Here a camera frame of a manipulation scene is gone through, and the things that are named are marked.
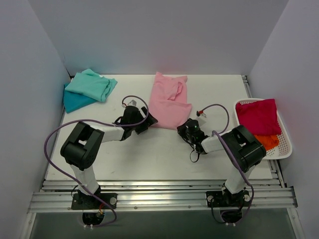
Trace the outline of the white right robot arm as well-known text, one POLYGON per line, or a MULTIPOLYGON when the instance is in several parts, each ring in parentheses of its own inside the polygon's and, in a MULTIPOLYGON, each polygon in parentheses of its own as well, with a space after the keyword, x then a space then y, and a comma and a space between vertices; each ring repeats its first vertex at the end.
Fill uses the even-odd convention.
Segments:
POLYGON ((211 136, 207 136, 197 120, 188 119, 177 127, 177 133, 197 155, 221 150, 226 152, 233 169, 225 182, 226 190, 221 193, 221 199, 229 206, 239 200, 239 192, 248 185, 251 172, 266 156, 265 147, 243 125, 222 134, 213 131, 211 136))

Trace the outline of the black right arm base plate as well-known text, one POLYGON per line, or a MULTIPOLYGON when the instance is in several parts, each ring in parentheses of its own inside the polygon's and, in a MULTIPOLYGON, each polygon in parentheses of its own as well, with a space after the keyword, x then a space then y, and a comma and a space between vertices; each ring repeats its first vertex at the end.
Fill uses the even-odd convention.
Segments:
POLYGON ((247 190, 242 190, 236 194, 231 194, 227 190, 207 191, 205 194, 207 206, 211 208, 241 208, 247 207, 251 203, 251 198, 247 190))

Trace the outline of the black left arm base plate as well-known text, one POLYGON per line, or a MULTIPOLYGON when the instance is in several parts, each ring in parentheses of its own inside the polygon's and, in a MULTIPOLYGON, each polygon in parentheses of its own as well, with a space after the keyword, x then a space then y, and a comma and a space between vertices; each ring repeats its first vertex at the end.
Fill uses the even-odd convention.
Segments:
MULTIPOLYGON (((97 195, 101 200, 110 205, 111 208, 117 207, 117 196, 116 193, 100 193, 97 195)), ((91 195, 85 195, 82 192, 75 193, 73 195, 71 209, 72 210, 94 210, 94 209, 109 209, 107 206, 100 206, 101 201, 92 197, 91 195)))

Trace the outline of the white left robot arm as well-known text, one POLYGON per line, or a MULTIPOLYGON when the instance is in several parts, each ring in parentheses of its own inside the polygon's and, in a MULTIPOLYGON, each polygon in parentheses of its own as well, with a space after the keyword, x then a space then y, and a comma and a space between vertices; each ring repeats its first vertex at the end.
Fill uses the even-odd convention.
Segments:
POLYGON ((124 141, 132 132, 140 134, 158 120, 147 113, 147 108, 127 106, 121 117, 112 126, 89 125, 78 122, 66 141, 60 154, 72 168, 75 178, 80 182, 79 193, 83 194, 83 204, 89 209, 100 205, 100 185, 98 184, 93 163, 102 143, 124 141))

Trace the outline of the pink t-shirt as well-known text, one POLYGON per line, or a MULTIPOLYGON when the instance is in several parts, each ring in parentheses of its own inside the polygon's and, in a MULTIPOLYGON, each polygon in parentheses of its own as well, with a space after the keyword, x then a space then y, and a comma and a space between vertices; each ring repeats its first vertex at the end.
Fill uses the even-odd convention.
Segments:
POLYGON ((154 127, 176 130, 188 119, 192 104, 187 102, 187 76, 171 77, 156 72, 149 110, 158 120, 154 127))

